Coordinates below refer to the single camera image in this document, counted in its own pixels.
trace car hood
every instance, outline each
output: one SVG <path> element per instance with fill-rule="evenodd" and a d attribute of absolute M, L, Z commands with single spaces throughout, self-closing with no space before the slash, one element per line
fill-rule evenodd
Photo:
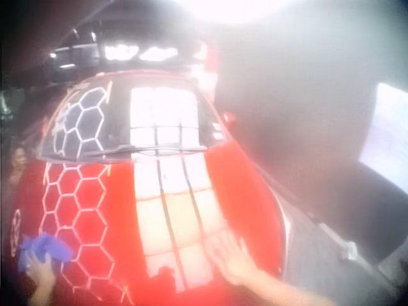
<path fill-rule="evenodd" d="M 65 302 L 225 304 L 235 294 L 203 250 L 204 239 L 224 230 L 245 239 L 260 268 L 281 273 L 280 210 L 233 140 L 137 163 L 35 160 L 18 189 L 6 252 L 15 264 L 22 235 L 65 241 L 74 251 L 57 268 L 57 296 Z"/>

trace windshield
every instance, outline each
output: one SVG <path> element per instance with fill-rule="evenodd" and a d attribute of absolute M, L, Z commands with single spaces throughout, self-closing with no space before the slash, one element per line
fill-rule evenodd
<path fill-rule="evenodd" d="M 123 146 L 211 147 L 224 139 L 210 105 L 187 82 L 96 77 L 76 86 L 61 103 L 40 156 L 89 160 L 87 153 Z"/>

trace blue cloth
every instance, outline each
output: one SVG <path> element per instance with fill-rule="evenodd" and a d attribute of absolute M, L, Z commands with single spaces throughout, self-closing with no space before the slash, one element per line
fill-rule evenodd
<path fill-rule="evenodd" d="M 73 256 L 73 251 L 65 242 L 47 233 L 43 233 L 34 239 L 24 235 L 23 242 L 19 247 L 21 250 L 18 259 L 19 273 L 26 270 L 30 252 L 34 252 L 42 263 L 45 261 L 46 252 L 51 255 L 52 259 L 63 261 L 65 263 L 71 261 Z"/>

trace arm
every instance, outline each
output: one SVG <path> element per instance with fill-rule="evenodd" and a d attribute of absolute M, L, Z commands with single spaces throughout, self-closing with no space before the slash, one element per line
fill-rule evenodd
<path fill-rule="evenodd" d="M 327 298 L 285 284 L 261 270 L 244 280 L 244 286 L 274 306 L 334 306 Z"/>
<path fill-rule="evenodd" d="M 223 233 L 206 244 L 206 251 L 211 262 L 231 284 L 247 287 L 269 305 L 335 305 L 324 297 L 297 289 L 261 271 L 250 257 L 242 239 L 240 244 L 241 246 L 238 246 L 231 233 Z"/>
<path fill-rule="evenodd" d="M 51 302 L 52 290 L 55 286 L 55 275 L 52 271 L 51 256 L 45 254 L 45 262 L 42 263 L 34 253 L 29 256 L 27 275 L 37 285 L 37 289 L 28 301 L 29 306 L 48 306 Z"/>

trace red car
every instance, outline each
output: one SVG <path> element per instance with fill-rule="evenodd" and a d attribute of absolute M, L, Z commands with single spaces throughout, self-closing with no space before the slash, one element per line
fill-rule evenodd
<path fill-rule="evenodd" d="M 281 211 L 228 123 L 177 74 L 99 74 L 76 85 L 20 179 L 3 249 L 9 271 L 17 274 L 22 235 L 48 233 L 74 251 L 55 266 L 56 305 L 234 305 L 240 293 L 203 250 L 204 239 L 231 230 L 279 276 Z"/>

